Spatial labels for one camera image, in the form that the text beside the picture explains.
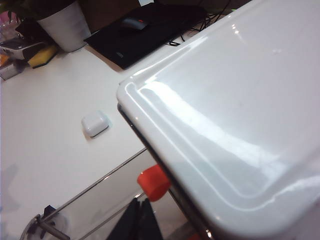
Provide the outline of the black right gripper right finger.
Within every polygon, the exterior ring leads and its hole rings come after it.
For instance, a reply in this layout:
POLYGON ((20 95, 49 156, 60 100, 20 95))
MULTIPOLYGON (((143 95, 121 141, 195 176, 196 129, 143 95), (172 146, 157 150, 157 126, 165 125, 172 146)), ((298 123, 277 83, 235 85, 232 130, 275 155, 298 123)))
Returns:
POLYGON ((140 209, 140 239, 162 240, 163 236, 148 198, 142 201, 140 209))

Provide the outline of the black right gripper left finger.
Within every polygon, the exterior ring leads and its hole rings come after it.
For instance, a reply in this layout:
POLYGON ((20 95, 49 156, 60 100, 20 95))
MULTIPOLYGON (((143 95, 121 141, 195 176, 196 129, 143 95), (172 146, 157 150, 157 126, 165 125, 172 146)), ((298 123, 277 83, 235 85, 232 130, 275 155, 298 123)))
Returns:
POLYGON ((110 232, 107 240, 134 240, 140 210, 140 202, 134 198, 110 232))

